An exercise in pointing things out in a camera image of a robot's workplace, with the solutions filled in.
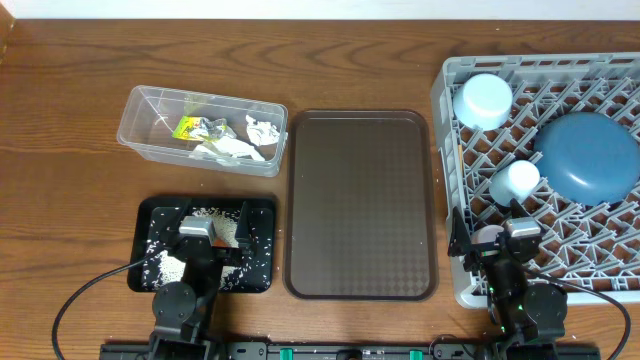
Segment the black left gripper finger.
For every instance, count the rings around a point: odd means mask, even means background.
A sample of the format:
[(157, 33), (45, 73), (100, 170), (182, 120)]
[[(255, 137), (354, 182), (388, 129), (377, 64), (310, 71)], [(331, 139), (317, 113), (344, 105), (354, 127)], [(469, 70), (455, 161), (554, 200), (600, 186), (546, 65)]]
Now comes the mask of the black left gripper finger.
[(242, 250), (250, 250), (252, 247), (251, 227), (249, 217), (251, 215), (251, 206), (244, 201), (240, 209), (240, 215), (237, 222), (235, 240), (238, 247)]
[(155, 206), (151, 210), (149, 240), (155, 249), (174, 249), (181, 241), (179, 227), (186, 217), (190, 203)]

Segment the pink cup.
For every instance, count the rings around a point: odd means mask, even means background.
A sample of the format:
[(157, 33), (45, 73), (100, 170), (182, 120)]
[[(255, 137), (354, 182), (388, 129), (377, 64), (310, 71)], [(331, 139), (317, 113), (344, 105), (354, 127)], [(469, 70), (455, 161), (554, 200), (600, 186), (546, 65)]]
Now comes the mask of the pink cup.
[(471, 235), (472, 244), (493, 243), (496, 237), (504, 231), (500, 225), (487, 225)]

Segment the light blue cup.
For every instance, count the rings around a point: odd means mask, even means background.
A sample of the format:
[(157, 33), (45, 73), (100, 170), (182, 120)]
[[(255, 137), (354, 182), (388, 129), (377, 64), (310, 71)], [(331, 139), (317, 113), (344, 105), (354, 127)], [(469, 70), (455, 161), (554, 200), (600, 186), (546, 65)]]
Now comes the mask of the light blue cup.
[(523, 203), (539, 181), (540, 173), (533, 163), (517, 160), (491, 177), (489, 193), (498, 205), (509, 207), (512, 200)]

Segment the dark blue plate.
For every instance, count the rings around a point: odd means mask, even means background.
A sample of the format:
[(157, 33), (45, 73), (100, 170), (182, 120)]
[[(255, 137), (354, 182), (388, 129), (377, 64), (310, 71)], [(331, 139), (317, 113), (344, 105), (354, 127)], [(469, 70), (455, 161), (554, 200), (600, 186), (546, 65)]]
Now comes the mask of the dark blue plate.
[(588, 112), (564, 115), (536, 135), (536, 166), (562, 197), (585, 206), (617, 203), (639, 180), (639, 144), (611, 118)]

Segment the white paper tissue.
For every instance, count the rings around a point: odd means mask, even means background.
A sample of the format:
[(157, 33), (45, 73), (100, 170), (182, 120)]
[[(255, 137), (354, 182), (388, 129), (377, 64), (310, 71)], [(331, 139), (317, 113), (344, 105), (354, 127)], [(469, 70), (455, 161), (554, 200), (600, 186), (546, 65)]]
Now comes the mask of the white paper tissue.
[(221, 161), (223, 165), (228, 165), (230, 158), (250, 157), (253, 161), (265, 161), (265, 158), (252, 145), (230, 137), (222, 137), (213, 142), (204, 141), (195, 147), (189, 157)]

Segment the yellow green snack wrapper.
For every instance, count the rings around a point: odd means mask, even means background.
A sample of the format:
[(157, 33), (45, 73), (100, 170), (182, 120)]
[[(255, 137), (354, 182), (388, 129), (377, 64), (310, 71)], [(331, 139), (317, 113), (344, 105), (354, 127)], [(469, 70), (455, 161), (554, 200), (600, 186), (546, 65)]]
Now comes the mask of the yellow green snack wrapper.
[(185, 141), (197, 141), (201, 139), (198, 134), (200, 125), (199, 117), (183, 116), (172, 132), (172, 137)]

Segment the aluminium foil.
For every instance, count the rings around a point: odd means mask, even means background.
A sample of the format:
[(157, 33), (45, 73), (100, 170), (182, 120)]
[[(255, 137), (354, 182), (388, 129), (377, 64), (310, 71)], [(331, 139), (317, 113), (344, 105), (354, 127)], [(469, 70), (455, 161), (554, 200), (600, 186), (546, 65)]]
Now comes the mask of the aluminium foil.
[(225, 118), (210, 120), (205, 117), (198, 117), (195, 120), (193, 128), (190, 130), (190, 135), (207, 142), (217, 142), (224, 137), (231, 139), (237, 137)]

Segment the light blue bowl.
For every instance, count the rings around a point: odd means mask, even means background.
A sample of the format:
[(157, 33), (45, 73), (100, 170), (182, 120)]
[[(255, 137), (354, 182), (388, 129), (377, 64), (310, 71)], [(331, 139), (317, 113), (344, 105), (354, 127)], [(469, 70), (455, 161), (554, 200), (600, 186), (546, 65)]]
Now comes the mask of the light blue bowl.
[(478, 74), (466, 81), (453, 97), (456, 118), (466, 127), (490, 131), (509, 118), (513, 93), (509, 84), (493, 74)]

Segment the wooden chopstick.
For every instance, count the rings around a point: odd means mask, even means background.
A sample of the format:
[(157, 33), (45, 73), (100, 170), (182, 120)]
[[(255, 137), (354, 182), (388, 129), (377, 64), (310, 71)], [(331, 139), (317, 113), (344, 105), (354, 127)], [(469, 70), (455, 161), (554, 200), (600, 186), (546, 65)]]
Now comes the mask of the wooden chopstick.
[(459, 167), (459, 180), (461, 185), (461, 188), (463, 188), (464, 185), (464, 150), (461, 144), (458, 145), (457, 147), (457, 151), (458, 151), (458, 167)]

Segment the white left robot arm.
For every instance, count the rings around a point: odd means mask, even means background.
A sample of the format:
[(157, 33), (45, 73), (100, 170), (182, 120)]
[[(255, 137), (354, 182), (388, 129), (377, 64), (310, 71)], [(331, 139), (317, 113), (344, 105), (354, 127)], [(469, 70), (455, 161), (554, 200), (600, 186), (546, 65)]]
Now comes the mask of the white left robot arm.
[(185, 263), (179, 281), (156, 291), (150, 336), (151, 359), (217, 360), (228, 357), (227, 346), (209, 336), (209, 324), (225, 266), (241, 266), (255, 252), (250, 237), (251, 207), (244, 202), (236, 228), (236, 247), (215, 243), (214, 226), (187, 214), (188, 206), (161, 220), (158, 240), (168, 254)]

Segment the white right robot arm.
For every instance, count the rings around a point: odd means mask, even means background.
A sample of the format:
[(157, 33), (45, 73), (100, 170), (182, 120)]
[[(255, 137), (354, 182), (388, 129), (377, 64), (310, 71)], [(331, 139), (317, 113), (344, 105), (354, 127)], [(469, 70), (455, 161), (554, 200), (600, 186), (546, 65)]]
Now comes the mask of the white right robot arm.
[(452, 212), (447, 255), (460, 257), (466, 272), (485, 274), (487, 308), (502, 334), (479, 345), (475, 359), (557, 359), (555, 340), (565, 334), (567, 293), (553, 284), (531, 285), (524, 264), (539, 253), (543, 230), (516, 201), (512, 217), (494, 237), (474, 243), (459, 208)]

